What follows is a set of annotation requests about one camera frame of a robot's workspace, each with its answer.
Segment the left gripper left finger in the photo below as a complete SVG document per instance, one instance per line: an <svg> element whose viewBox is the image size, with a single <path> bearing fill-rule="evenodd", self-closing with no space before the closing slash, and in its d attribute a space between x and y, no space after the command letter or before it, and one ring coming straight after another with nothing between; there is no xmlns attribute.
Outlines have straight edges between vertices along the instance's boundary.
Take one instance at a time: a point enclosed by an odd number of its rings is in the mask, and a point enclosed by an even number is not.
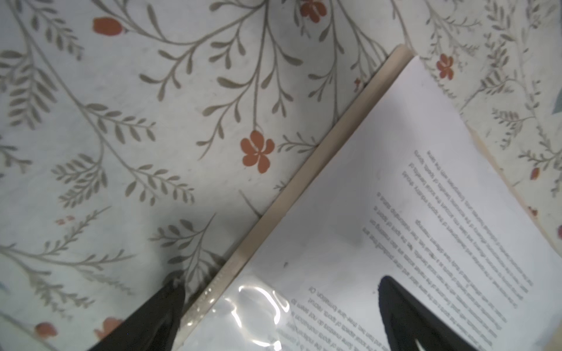
<svg viewBox="0 0 562 351"><path fill-rule="evenodd" d="M91 349L171 351L186 297L184 280L171 279Z"/></svg>

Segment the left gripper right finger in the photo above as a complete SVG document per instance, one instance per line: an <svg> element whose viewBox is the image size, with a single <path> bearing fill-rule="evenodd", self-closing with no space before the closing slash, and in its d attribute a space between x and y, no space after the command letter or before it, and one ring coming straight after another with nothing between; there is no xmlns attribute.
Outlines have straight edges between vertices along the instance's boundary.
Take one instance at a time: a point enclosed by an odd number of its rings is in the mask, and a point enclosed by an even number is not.
<svg viewBox="0 0 562 351"><path fill-rule="evenodd" d="M390 276L380 281L378 305L391 351L476 350Z"/></svg>

